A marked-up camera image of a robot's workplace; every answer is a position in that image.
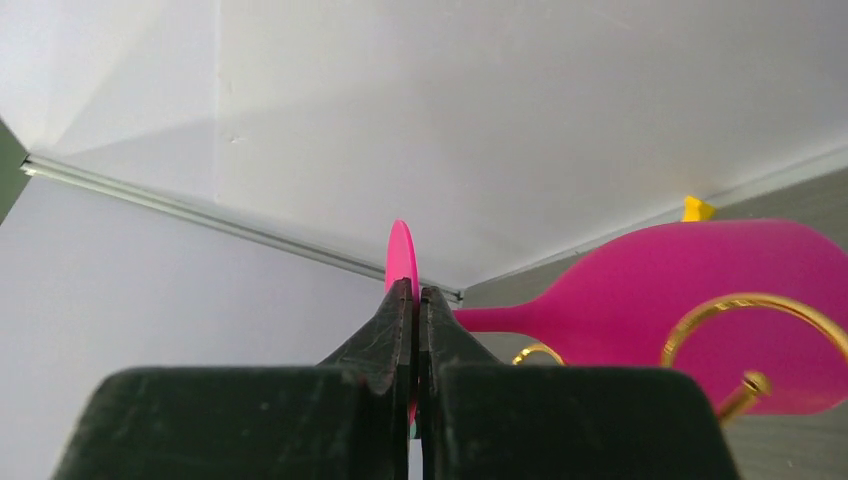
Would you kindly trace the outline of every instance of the pink plastic paddle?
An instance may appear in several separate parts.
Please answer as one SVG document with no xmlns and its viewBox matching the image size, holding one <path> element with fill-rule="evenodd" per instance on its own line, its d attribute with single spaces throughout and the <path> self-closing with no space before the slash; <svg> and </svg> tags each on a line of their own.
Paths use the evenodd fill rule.
<svg viewBox="0 0 848 480">
<path fill-rule="evenodd" d="M 473 332 L 535 337 L 570 365 L 657 366 L 684 316 L 704 302 L 744 292 L 788 297 L 818 310 L 842 333 L 845 347 L 848 256 L 813 229 L 785 220 L 646 228 L 588 254 L 530 303 L 455 314 Z M 750 413 L 816 413 L 848 396 L 848 351 L 835 346 L 838 338 L 829 340 L 791 309 L 742 305 L 722 312 L 734 305 L 717 303 L 718 314 L 690 332 L 673 364 L 714 405 L 747 370 L 765 374 L 773 390 Z"/>
<path fill-rule="evenodd" d="M 389 247 L 386 254 L 386 285 L 388 292 L 395 281 L 402 278 L 412 280 L 412 296 L 418 302 L 421 291 L 418 285 L 418 265 L 415 263 L 415 246 L 412 234 L 403 220 L 395 220 L 389 234 Z"/>
</svg>

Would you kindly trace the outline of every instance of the yellow object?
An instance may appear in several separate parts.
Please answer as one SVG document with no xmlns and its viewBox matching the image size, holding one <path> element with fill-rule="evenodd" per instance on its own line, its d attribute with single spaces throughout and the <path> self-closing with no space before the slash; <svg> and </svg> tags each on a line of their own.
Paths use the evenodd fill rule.
<svg viewBox="0 0 848 480">
<path fill-rule="evenodd" d="M 715 215 L 715 207 L 701 199 L 687 196 L 683 199 L 684 222 L 705 222 Z"/>
<path fill-rule="evenodd" d="M 848 334 L 833 320 L 813 307 L 797 300 L 768 293 L 736 293 L 716 297 L 695 307 L 680 319 L 663 346 L 660 365 L 671 367 L 680 351 L 680 346 L 704 322 L 722 312 L 737 308 L 769 308 L 794 315 L 824 335 L 845 360 L 848 361 Z M 771 394 L 768 377 L 760 372 L 745 372 L 742 385 L 719 407 L 719 423 L 726 425 L 731 419 L 753 407 L 759 397 Z"/>
<path fill-rule="evenodd" d="M 521 351 L 521 353 L 518 354 L 517 357 L 512 359 L 512 364 L 518 365 L 519 363 L 523 362 L 524 359 L 527 358 L 531 353 L 535 352 L 547 353 L 548 355 L 554 357 L 554 360 L 556 360 L 559 365 L 566 365 L 566 363 L 562 360 L 562 357 L 560 357 L 558 353 L 556 353 L 551 347 L 545 345 L 544 343 L 534 343 L 533 345 L 530 345 L 529 347 L 525 348 Z"/>
</svg>

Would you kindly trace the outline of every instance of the white wall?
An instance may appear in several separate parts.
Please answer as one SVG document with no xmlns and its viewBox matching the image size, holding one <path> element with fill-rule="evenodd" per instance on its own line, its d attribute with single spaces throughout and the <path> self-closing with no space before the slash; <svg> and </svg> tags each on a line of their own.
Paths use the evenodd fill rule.
<svg viewBox="0 0 848 480">
<path fill-rule="evenodd" d="M 466 287 L 848 148 L 844 0 L 5 0 L 32 153 Z"/>
<path fill-rule="evenodd" d="M 47 478 L 116 370 L 312 364 L 382 297 L 381 282 L 35 178 L 0 227 L 0 478 Z"/>
</svg>

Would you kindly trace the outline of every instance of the white ceiling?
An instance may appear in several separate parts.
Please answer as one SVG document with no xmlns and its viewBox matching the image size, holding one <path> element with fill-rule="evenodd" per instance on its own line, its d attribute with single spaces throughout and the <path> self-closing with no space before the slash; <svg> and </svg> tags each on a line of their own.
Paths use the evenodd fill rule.
<svg viewBox="0 0 848 480">
<path fill-rule="evenodd" d="M 6 0 L 34 152 L 464 287 L 848 144 L 844 0 Z"/>
</svg>

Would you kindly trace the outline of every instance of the gray wall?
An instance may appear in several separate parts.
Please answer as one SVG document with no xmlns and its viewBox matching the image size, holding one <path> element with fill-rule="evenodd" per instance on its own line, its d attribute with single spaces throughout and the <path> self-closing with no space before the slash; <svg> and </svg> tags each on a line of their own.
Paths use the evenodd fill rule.
<svg viewBox="0 0 848 480">
<path fill-rule="evenodd" d="M 810 225 L 848 251 L 848 170 L 725 207 L 715 219 L 764 217 L 788 218 Z M 463 307 L 508 306 L 530 301 L 579 258 L 580 255 L 566 258 L 470 287 Z M 478 337 L 504 361 L 535 341 L 512 334 Z M 550 363 L 544 357 L 536 361 Z M 820 415 L 745 417 L 728 427 L 727 436 L 747 480 L 848 478 L 846 404 Z"/>
<path fill-rule="evenodd" d="M 3 223 L 29 179 L 20 170 L 25 156 L 24 147 L 0 122 L 0 223 Z"/>
<path fill-rule="evenodd" d="M 382 282 L 39 178 L 0 225 L 0 271 L 3 480 L 47 478 L 116 370 L 314 364 L 383 298 Z"/>
</svg>

